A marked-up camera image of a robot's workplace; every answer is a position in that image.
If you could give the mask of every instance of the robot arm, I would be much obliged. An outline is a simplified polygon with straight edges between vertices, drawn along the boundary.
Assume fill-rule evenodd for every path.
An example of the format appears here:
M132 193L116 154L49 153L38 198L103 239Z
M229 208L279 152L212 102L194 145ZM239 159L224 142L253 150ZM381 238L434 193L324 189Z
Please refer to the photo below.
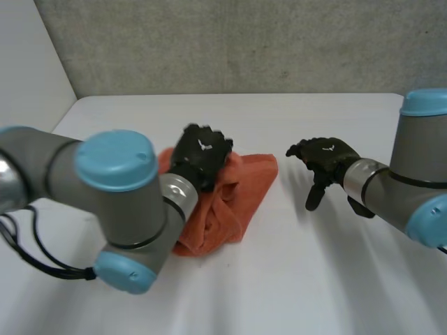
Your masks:
M447 245L447 89L410 92L400 110L390 166L361 158L336 138L303 140L287 156L314 171L306 208L339 184L358 215L375 214L430 248Z
M107 244L94 272L109 285L146 292L177 242L201 191L214 187L233 141L190 125L158 175L151 142L133 131L85 142L14 127L0 132L0 214L48 198L95 214Z

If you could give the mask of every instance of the cloth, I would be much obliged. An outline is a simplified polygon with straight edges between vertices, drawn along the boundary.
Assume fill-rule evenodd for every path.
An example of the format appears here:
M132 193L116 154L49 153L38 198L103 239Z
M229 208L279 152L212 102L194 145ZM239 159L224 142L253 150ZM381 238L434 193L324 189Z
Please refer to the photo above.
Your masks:
M159 173L169 170L172 152L169 148L159 155ZM217 176L214 191L200 194L173 252L197 257L222 244L241 241L277 174L273 155L239 156L232 152Z

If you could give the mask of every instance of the white table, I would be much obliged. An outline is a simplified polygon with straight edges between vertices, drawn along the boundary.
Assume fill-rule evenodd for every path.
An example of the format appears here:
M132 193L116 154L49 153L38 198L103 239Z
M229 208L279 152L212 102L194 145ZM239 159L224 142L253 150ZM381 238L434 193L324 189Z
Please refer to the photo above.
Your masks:
M306 212L312 173L284 155L302 138L335 136L388 163L401 102L394 94L79 100L55 133L85 139L133 129L160 152L188 123L209 124L239 154L274 154L279 176L242 243L205 258L171 256L143 296L50 278L1 243L0 334L447 334L447 257L379 218L356 216L338 186ZM48 248L69 264L91 265L104 243L96 219L48 200L38 207Z

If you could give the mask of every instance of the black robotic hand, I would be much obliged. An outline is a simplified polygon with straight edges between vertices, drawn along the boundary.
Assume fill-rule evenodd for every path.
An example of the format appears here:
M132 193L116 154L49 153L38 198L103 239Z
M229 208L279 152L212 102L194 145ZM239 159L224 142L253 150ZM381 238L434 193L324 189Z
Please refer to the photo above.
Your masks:
M189 124L174 148L170 172L186 177L198 191L210 192L232 148L233 140L222 132Z
M343 178L348 168L360 159L357 152L338 138L312 138L301 140L286 152L304 162L308 170L314 171L314 185L306 200L306 209L314 211L332 184L343 187ZM348 202L357 215L372 218L374 214L366 207L348 197Z

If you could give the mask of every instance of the blue joint cap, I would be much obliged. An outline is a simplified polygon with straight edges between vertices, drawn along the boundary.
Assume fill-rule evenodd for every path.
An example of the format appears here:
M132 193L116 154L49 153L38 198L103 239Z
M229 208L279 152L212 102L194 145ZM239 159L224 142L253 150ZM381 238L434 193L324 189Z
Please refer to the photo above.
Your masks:
M429 248L447 246L447 194L419 206L406 225L406 234Z
M143 187L159 169L152 143L135 131L107 131L80 144L75 171L87 185L106 192Z
M447 114L447 89L418 89L405 96L400 114L433 117Z
M99 253L93 270L108 285L133 295L146 293L156 280L156 274L148 267L108 251Z

